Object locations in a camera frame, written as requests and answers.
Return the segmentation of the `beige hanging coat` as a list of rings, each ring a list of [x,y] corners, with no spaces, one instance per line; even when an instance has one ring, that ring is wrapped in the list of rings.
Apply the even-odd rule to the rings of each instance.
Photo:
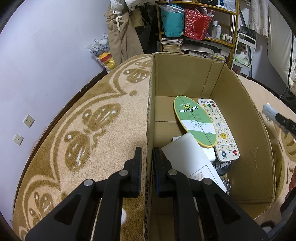
[[[128,11],[122,15],[116,15],[111,6],[108,6],[104,16],[110,52],[116,66],[135,55],[144,53]]]

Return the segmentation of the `stack of books left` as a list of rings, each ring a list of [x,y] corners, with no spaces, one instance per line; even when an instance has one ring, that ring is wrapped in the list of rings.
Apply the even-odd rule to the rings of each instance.
[[[180,53],[183,39],[180,38],[162,38],[161,45],[164,52]]]

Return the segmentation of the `wall socket lower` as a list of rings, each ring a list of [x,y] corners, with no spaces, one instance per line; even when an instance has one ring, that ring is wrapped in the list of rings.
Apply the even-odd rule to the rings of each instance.
[[[22,142],[23,142],[23,137],[19,134],[19,133],[16,133],[14,138],[13,138],[13,141],[17,144],[17,145],[21,145]]]

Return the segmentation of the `white power adapter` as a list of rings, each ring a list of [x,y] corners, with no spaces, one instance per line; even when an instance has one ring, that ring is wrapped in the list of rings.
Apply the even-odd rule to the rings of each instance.
[[[213,162],[214,148],[203,148],[191,133],[175,138],[166,147],[167,152],[186,163]]]

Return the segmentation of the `light blue tube bottle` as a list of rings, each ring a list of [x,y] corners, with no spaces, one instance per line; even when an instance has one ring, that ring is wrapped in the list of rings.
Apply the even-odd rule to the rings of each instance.
[[[262,113],[268,121],[277,122],[276,115],[278,112],[269,103],[263,106]]]

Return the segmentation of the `pile of books right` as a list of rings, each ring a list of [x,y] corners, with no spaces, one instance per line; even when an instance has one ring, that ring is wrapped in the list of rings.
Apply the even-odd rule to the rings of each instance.
[[[192,56],[214,59],[220,62],[227,62],[231,48],[208,40],[193,40],[185,38],[181,51]]]

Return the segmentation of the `white remote control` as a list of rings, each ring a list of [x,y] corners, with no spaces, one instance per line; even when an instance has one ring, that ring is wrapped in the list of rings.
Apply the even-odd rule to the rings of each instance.
[[[218,160],[221,162],[237,160],[240,157],[240,152],[217,103],[212,99],[200,98],[198,104],[205,110],[214,124],[217,134],[217,142],[214,148]]]

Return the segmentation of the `black keychain with keys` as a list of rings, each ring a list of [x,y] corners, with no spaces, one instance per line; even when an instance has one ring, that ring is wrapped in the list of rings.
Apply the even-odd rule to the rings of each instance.
[[[230,195],[231,184],[230,179],[227,177],[227,173],[231,168],[231,162],[216,161],[214,167],[226,188],[226,194]]]

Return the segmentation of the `red gift bag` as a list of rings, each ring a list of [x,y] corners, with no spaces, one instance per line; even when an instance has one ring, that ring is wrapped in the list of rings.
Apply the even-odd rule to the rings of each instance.
[[[203,40],[213,15],[206,15],[197,9],[185,9],[185,36],[194,40]]]

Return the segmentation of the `white puffer jacket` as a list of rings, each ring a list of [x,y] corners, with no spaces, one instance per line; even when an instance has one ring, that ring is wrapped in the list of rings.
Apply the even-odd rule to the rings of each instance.
[[[145,3],[154,4],[155,2],[153,0],[111,0],[110,6],[114,11],[123,11],[125,7],[133,11],[138,5],[142,6]]]

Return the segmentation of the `green oval paddle board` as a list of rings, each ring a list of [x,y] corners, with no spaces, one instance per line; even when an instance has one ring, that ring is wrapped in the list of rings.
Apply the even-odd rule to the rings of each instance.
[[[175,114],[182,127],[193,135],[205,148],[212,148],[217,142],[214,124],[204,109],[189,97],[179,95],[174,99]]]

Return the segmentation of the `beige patterned carpet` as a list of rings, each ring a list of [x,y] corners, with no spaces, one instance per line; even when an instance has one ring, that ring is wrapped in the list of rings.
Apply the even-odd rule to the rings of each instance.
[[[18,188],[13,231],[24,240],[28,232],[85,179],[108,178],[142,149],[142,188],[125,199],[121,240],[173,240],[171,204],[152,190],[147,111],[151,75],[137,55],[97,82],[63,115],[27,167]],[[295,114],[261,85],[238,76],[257,107],[273,152],[276,190],[270,208],[254,218],[258,224],[280,221],[280,206],[295,168],[295,140],[262,114],[269,103],[286,118]]]

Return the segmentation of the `brown cardboard box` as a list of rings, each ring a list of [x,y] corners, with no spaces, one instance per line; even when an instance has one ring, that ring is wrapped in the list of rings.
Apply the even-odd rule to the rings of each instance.
[[[142,66],[151,75],[147,111],[148,149],[162,147],[182,134],[173,99],[214,99],[225,116],[240,152],[230,170],[231,198],[251,218],[275,199],[273,152],[263,119],[238,76],[226,64],[183,54],[154,53]]]

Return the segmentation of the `white bottle on shelf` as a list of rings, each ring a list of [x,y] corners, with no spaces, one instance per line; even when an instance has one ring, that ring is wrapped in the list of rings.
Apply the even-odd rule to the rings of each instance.
[[[216,39],[221,39],[221,26],[217,26]]]

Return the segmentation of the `white card box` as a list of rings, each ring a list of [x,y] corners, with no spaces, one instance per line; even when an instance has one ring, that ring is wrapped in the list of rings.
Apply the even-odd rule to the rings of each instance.
[[[217,171],[191,133],[186,133],[165,145],[162,151],[173,169],[197,181],[209,178],[224,192],[227,191]]]

